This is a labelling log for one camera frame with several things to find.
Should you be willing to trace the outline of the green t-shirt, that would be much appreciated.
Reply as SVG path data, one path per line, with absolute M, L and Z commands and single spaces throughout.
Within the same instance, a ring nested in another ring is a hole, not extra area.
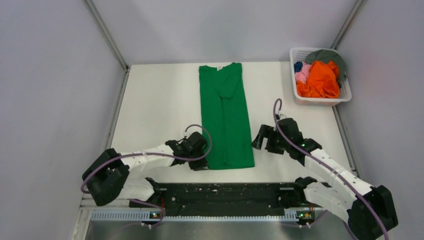
M 211 136 L 211 170 L 255 166 L 241 63 L 198 69 L 201 124 Z

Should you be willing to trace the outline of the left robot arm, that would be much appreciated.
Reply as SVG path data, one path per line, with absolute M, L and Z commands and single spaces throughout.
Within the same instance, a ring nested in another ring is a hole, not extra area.
M 159 185 L 148 176 L 152 170 L 185 163 L 193 171 L 204 170 L 210 151 L 207 139 L 197 131 L 142 151 L 118 153 L 109 148 L 82 174 L 81 190 L 90 194 L 98 207 L 116 199 L 136 199 L 154 207 L 160 202 L 161 194 Z

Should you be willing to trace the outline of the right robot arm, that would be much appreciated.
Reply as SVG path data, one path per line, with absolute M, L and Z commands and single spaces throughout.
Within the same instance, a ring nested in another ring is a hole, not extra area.
M 282 118 L 276 126 L 262 124 L 252 147 L 289 157 L 322 178 L 299 177 L 293 200 L 299 206 L 318 205 L 337 216 L 358 240 L 387 237 L 399 220 L 392 193 L 383 185 L 375 187 L 332 159 L 312 138 L 304 138 L 293 118 Z

